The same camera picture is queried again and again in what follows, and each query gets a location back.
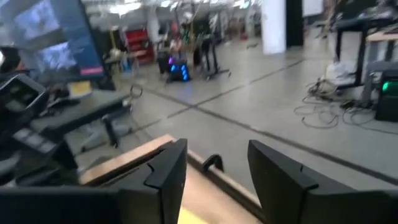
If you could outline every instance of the white pillar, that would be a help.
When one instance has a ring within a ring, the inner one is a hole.
[[[159,20],[156,15],[156,7],[152,6],[146,9],[147,31],[152,42],[159,41]]]
[[[286,0],[262,0],[261,29],[264,54],[286,51]]]

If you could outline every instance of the black monitor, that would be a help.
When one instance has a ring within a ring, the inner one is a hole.
[[[80,0],[0,1],[0,20],[38,82],[66,83],[106,75]]]

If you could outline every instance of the yellow object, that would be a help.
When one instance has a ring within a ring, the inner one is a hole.
[[[70,96],[83,96],[93,91],[90,81],[69,83],[68,87]]]
[[[181,207],[180,216],[178,217],[178,224],[208,224],[208,223],[203,221],[202,219],[200,219],[199,217],[197,217],[187,209]]]

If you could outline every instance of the floor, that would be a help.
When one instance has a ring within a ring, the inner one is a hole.
[[[144,93],[134,102],[132,117],[121,120],[136,131],[122,138],[120,149],[103,146],[79,155],[79,164],[87,166],[99,156],[115,156],[169,133],[187,138],[190,149],[202,157],[220,154],[226,173],[255,193],[246,153],[248,141],[257,139],[355,189],[398,189],[396,135],[345,124],[339,108],[333,109],[339,122],[330,129],[306,127],[302,116],[294,114],[303,105],[307,84],[322,76],[331,63],[329,47],[315,35],[313,30],[304,48],[271,56],[262,54],[261,44],[247,49],[259,40],[222,45],[217,51],[219,63],[232,75],[209,82],[196,79],[165,85],[156,66],[142,67],[134,80],[144,86]],[[347,62],[355,59],[358,41],[356,34],[345,36]],[[126,83],[116,85],[126,89]],[[358,122],[369,118],[371,114],[355,116]],[[305,120],[322,125],[318,115]],[[397,124],[376,121],[366,127],[398,130]],[[78,142],[82,136],[75,131],[68,140]]]

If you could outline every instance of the gray floor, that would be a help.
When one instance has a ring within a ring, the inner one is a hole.
[[[322,76],[331,62],[328,47],[314,39],[315,34],[304,49],[272,56],[263,55],[261,45],[246,48],[258,40],[223,45],[218,49],[220,65],[233,74],[210,82],[165,85],[156,66],[143,67],[137,81],[144,85],[144,94],[136,100],[132,118],[122,120],[137,131],[121,140],[121,149],[100,147],[78,156],[78,162],[87,166],[98,156],[115,156],[169,133],[187,138],[190,149],[202,157],[221,154],[226,173],[254,193],[246,153],[248,141],[257,139],[353,188],[396,189],[397,136],[344,124],[338,108],[340,122],[331,129],[308,128],[294,115],[294,108],[303,105],[306,85]],[[358,41],[355,34],[345,37],[344,59],[355,59]],[[306,121],[319,123],[311,116]],[[398,131],[392,123],[372,121],[367,126]],[[77,136],[82,133],[68,138],[76,142]]]

